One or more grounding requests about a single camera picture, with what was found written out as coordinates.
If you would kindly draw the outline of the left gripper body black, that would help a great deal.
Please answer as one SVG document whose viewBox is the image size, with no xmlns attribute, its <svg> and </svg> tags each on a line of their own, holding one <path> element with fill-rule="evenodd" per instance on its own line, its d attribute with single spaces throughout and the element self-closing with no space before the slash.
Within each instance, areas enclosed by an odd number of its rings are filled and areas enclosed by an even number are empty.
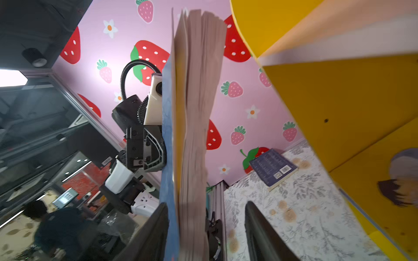
<svg viewBox="0 0 418 261">
<path fill-rule="evenodd" d="M 163 137 L 160 125 L 136 125 L 126 131 L 126 166 L 131 171 L 163 169 Z"/>
</svg>

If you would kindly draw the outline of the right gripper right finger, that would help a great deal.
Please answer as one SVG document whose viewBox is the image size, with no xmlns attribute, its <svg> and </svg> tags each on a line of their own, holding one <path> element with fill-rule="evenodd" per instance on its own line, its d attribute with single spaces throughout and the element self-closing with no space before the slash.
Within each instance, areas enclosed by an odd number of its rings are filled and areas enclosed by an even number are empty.
<svg viewBox="0 0 418 261">
<path fill-rule="evenodd" d="M 299 260 L 252 201 L 246 204 L 244 225 L 251 261 Z"/>
</svg>

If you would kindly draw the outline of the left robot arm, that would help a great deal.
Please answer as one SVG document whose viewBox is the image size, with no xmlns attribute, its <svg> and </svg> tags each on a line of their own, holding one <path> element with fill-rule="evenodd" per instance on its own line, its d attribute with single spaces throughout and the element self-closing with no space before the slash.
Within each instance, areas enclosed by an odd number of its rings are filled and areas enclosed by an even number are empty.
<svg viewBox="0 0 418 261">
<path fill-rule="evenodd" d="M 125 81 L 128 72 L 141 65 L 151 71 L 148 96 L 127 97 Z M 111 164 L 110 176 L 100 191 L 115 209 L 123 214 L 151 216 L 159 200 L 150 194 L 141 179 L 148 172 L 161 171 L 167 162 L 162 135 L 162 74 L 157 66 L 137 59 L 123 69 L 120 79 L 122 102 L 112 111 L 112 118 L 125 132 L 126 146 Z"/>
</svg>

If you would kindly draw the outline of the navy blue book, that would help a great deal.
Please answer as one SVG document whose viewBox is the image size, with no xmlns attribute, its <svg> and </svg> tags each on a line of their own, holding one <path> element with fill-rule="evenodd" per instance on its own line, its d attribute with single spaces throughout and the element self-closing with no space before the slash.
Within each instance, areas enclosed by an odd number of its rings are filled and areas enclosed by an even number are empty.
<svg viewBox="0 0 418 261">
<path fill-rule="evenodd" d="M 199 9 L 172 21 L 162 76 L 162 134 L 167 164 L 160 201 L 168 208 L 167 261 L 206 261 L 206 139 L 220 82 L 226 24 Z"/>
</svg>

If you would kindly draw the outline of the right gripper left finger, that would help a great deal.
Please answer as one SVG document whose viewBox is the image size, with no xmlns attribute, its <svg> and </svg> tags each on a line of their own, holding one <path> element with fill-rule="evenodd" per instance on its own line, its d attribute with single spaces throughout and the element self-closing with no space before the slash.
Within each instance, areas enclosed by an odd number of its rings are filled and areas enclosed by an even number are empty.
<svg viewBox="0 0 418 261">
<path fill-rule="evenodd" d="M 115 261 L 162 261 L 169 228 L 168 206 L 161 203 Z"/>
</svg>

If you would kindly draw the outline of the yellow cartoon cover book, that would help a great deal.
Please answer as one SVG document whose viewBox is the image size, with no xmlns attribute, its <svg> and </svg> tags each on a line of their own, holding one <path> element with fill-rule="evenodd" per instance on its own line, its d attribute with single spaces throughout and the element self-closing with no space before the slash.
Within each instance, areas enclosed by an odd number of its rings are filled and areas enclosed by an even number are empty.
<svg viewBox="0 0 418 261">
<path fill-rule="evenodd" d="M 417 119 L 360 152 L 330 175 L 361 213 L 409 258 L 417 260 Z"/>
</svg>

